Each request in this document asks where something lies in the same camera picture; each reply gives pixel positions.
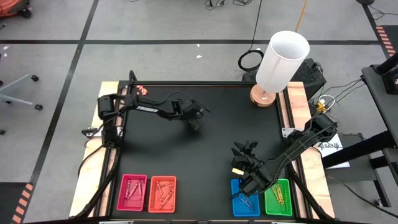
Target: white lamp shade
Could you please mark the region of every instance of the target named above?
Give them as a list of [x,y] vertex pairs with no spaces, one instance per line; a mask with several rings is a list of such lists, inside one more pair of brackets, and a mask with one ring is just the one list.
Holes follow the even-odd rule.
[[282,91],[308,53],[310,44],[302,35],[292,31],[274,34],[257,72],[257,84],[265,91]]

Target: wooden base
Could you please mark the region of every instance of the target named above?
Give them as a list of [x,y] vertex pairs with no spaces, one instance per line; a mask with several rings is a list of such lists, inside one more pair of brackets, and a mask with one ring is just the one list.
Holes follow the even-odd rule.
[[275,93],[271,93],[266,91],[263,94],[264,90],[262,90],[262,88],[259,85],[254,85],[253,88],[251,88],[250,91],[250,99],[251,101],[260,107],[266,107],[271,105],[276,98],[276,94]]

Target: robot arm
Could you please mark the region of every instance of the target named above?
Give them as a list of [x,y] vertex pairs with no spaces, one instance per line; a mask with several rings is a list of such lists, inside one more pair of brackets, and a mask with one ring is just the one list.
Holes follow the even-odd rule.
[[[123,101],[124,106],[116,110],[113,103],[114,100]],[[167,100],[166,98],[164,101],[158,102],[142,98],[137,94],[105,95],[98,98],[98,116],[103,120],[102,138],[104,146],[118,146],[118,131],[114,123],[110,121],[130,110],[155,113],[161,118],[170,121],[181,120],[188,123],[194,130],[197,130],[202,125],[201,118],[204,112],[210,112],[205,106],[192,99]]]
[[246,195],[266,191],[278,181],[282,169],[309,147],[320,141],[330,141],[336,134],[337,124],[324,114],[316,114],[305,124],[304,131],[294,131],[287,137],[287,149],[276,159],[262,161],[252,153],[257,142],[245,145],[234,142],[239,149],[232,148],[233,172],[241,175],[239,188]]

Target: red tray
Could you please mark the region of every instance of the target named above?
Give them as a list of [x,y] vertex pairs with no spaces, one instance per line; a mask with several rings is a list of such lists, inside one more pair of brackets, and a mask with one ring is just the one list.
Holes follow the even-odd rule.
[[142,208],[144,208],[146,185],[146,175],[124,174],[116,208],[122,211],[142,211]]
[[175,211],[176,184],[175,176],[153,176],[150,180],[148,212],[173,213]]

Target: wooden board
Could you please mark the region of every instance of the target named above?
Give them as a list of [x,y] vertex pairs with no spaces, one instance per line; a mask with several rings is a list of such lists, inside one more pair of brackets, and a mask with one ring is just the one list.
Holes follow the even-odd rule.
[[[98,96],[108,95],[118,92],[119,82],[103,82]],[[97,106],[93,116],[91,127],[100,127],[102,120],[98,117]],[[101,138],[95,137],[88,142],[85,149],[84,157],[88,156],[95,149],[102,145]],[[75,196],[73,197],[72,207],[70,209],[70,216],[74,216],[81,212],[85,205],[90,201],[94,193],[99,187],[101,169],[105,157],[105,148],[100,149],[90,159],[88,159],[81,168],[79,179],[77,180]]]
[[[302,82],[290,82],[287,91],[289,93],[294,125],[296,128],[304,128],[305,123],[311,118],[304,85]],[[331,217],[335,217],[320,153],[315,149],[309,148],[301,154],[301,159],[307,189],[325,212]],[[314,218],[317,218],[317,214],[314,211],[312,214]]]
[[[103,82],[99,91],[99,96],[116,93],[118,91],[118,82]],[[304,86],[301,82],[291,82],[288,85],[290,105],[294,117],[294,123],[296,128],[303,128],[304,124],[311,118],[310,110],[308,108],[307,97],[305,96]],[[287,111],[284,103],[283,93],[280,94],[280,103],[282,107],[282,116],[286,127],[289,126],[287,119]],[[97,110],[95,109],[92,126],[99,127],[102,121],[98,117]],[[85,155],[95,150],[101,145],[101,139],[95,138],[90,141],[87,145]],[[103,166],[105,155],[105,149],[101,149],[92,158],[86,161],[86,164],[81,169],[81,173],[78,179],[75,196],[70,211],[70,215],[76,215],[79,213],[87,202],[91,199],[93,194],[98,188],[100,181],[101,169]],[[306,183],[309,191],[315,197],[317,202],[323,207],[323,209],[330,216],[334,217],[333,206],[331,204],[328,186],[325,179],[325,173],[323,171],[322,161],[319,153],[313,149],[306,150],[302,155],[303,168],[306,178]],[[114,159],[114,152],[111,153],[110,163],[108,170],[112,166]],[[299,201],[300,216],[305,217],[305,209],[303,204],[303,196],[301,191],[297,190],[297,198]],[[100,215],[106,214],[106,205],[108,202],[109,188],[105,191],[102,198],[101,208],[99,210]]]

